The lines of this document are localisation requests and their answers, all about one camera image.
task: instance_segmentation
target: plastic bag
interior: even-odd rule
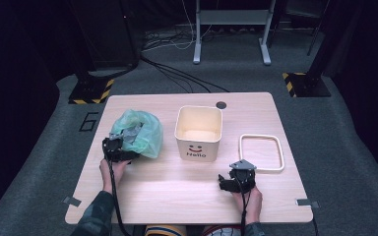
[[[119,135],[123,130],[140,126],[141,123],[143,126],[134,142],[131,144],[124,140],[122,149],[156,158],[161,150],[163,131],[159,119],[153,114],[128,109],[115,121],[111,133]]]

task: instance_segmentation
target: smiley face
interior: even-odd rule
[[[197,146],[197,147],[189,146],[189,150],[193,151],[193,152],[201,152],[202,151],[202,146]]]

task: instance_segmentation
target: gray carpet floor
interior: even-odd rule
[[[283,72],[309,69],[323,35],[311,56],[306,56],[309,35],[278,32],[270,48],[271,66],[262,63],[258,36],[244,33],[206,41],[199,65],[192,63],[193,44],[187,49],[161,47],[143,55],[231,92],[271,93],[307,196],[321,206],[314,210],[320,235],[378,235],[378,164],[356,134],[342,96],[331,79],[323,77],[332,96],[292,98],[282,77]],[[73,196],[95,135],[96,128],[80,132],[82,122],[94,112],[89,118],[97,124],[104,108],[104,103],[68,104],[76,82],[70,76],[58,83],[57,108],[0,202],[0,235],[69,235],[75,227],[65,222],[68,206],[61,201]],[[193,92],[207,92],[191,85]],[[184,92],[152,65],[140,62],[134,71],[115,79],[109,95]],[[189,226],[189,235],[199,235],[200,227]],[[266,235],[315,235],[312,222],[265,224],[264,230]],[[121,235],[116,225],[113,233]]]

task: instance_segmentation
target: sleeve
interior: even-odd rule
[[[249,223],[245,226],[245,236],[265,236],[260,222]]]
[[[100,191],[86,208],[71,236],[109,235],[113,208],[112,195]]]

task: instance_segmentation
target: wooden table top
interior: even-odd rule
[[[216,106],[220,101],[226,104],[226,108],[222,110],[217,160],[183,160],[174,137],[180,107]],[[239,223],[240,212],[231,193],[220,189],[218,175],[229,178],[229,164],[239,160],[238,142],[243,134],[275,136],[282,145],[284,170],[279,173],[256,171],[256,183],[264,199],[261,221],[293,223],[312,220],[311,208],[298,206],[295,202],[307,197],[272,96],[267,92],[228,92],[111,96],[73,196],[82,203],[78,207],[69,206],[65,217],[67,223],[78,223],[86,207],[101,190],[98,168],[103,159],[101,143],[126,109],[155,115],[163,126],[163,145],[158,158],[141,156],[126,168],[117,189],[125,224]],[[273,140],[246,140],[243,157],[258,168],[280,165],[280,153]],[[117,222],[115,213],[112,222]]]

